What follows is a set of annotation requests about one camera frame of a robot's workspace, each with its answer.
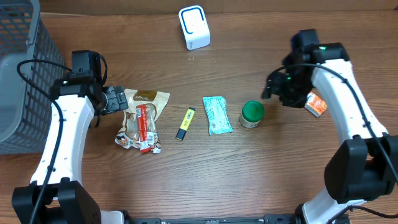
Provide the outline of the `red snack bar wrapper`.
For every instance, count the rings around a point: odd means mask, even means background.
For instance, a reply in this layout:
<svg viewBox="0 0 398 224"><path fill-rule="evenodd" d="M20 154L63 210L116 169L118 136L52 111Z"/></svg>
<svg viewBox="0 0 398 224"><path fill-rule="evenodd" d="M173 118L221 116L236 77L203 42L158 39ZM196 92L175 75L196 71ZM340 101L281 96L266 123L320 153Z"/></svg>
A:
<svg viewBox="0 0 398 224"><path fill-rule="evenodd" d="M145 153L150 150L147 136L147 116L146 105L141 104L136 107L137 122L139 126L140 152Z"/></svg>

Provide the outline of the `orange snack packet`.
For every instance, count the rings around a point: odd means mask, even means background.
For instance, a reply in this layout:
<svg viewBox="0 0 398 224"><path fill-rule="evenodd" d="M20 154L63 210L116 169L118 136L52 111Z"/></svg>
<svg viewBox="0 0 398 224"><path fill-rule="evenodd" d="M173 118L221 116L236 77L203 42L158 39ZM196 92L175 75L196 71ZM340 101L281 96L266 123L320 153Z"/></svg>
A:
<svg viewBox="0 0 398 224"><path fill-rule="evenodd" d="M311 91L307 95L307 102L304 108L311 112L314 116L319 117L326 111L327 104Z"/></svg>

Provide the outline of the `brown cookie bag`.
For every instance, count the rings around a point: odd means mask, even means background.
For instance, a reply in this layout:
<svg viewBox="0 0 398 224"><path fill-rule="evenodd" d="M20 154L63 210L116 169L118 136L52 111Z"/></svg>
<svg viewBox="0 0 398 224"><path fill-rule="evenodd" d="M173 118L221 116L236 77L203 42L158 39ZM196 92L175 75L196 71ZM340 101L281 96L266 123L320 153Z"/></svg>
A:
<svg viewBox="0 0 398 224"><path fill-rule="evenodd" d="M167 106L170 93L132 89L126 89L124 93L128 109L124 110L122 128L115 143L125 149L138 149L141 153L160 153L162 146L155 122Z"/></svg>

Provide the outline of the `green lid jar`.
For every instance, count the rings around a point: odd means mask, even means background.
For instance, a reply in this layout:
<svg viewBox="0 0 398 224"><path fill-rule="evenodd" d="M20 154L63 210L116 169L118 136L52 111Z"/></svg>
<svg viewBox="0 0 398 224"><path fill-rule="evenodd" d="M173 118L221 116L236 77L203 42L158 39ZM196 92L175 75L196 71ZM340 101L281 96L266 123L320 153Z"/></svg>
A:
<svg viewBox="0 0 398 224"><path fill-rule="evenodd" d="M245 128L255 128L264 117L264 107L259 101L247 101L239 115L239 122Z"/></svg>

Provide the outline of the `yellow highlighter marker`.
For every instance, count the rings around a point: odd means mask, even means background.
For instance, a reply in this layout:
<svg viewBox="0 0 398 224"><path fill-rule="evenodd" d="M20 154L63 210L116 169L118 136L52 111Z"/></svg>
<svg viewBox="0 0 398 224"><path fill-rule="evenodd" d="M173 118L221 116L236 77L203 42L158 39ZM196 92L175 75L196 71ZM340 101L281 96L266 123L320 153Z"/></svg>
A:
<svg viewBox="0 0 398 224"><path fill-rule="evenodd" d="M190 123L192 122L192 119L195 115L195 112L196 112L195 108L192 108L192 107L188 108L188 110L183 118L183 121L178 129L177 135L175 137L176 139L183 141L183 139L187 133L187 130L190 126Z"/></svg>

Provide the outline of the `teal tissue packet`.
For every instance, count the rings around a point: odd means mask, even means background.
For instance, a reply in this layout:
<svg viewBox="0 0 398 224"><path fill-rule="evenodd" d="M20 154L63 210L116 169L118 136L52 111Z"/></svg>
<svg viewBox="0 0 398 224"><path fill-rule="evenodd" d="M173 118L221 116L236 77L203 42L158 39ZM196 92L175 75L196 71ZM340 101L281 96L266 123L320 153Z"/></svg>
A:
<svg viewBox="0 0 398 224"><path fill-rule="evenodd" d="M233 131L228 119L227 102L224 97L206 96L203 97L203 104L209 122L209 135Z"/></svg>

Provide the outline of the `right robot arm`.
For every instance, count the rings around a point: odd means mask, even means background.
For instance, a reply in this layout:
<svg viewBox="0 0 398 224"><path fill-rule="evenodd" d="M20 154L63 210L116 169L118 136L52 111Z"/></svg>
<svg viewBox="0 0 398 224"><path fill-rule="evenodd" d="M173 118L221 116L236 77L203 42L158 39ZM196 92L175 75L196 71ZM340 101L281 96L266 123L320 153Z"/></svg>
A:
<svg viewBox="0 0 398 224"><path fill-rule="evenodd" d="M282 66L269 74L264 99L277 95L284 106L303 108L317 89L338 132L340 146L325 167L322 191L300 204L284 223L348 223L348 212L389 195L397 185L397 137L368 106L349 55L341 43L322 44L313 29L290 41Z"/></svg>

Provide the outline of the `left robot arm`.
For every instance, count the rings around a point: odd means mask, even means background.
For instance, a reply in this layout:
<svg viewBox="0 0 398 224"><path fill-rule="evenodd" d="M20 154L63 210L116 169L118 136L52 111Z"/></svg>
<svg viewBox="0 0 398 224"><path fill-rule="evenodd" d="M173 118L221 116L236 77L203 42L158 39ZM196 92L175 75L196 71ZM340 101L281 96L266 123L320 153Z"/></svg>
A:
<svg viewBox="0 0 398 224"><path fill-rule="evenodd" d="M108 66L91 50L72 53L72 67L44 97L52 118L40 163L30 184L17 187L12 207L21 223L129 223L123 210L101 210L84 189L81 165L93 118L128 108L121 86L106 86Z"/></svg>

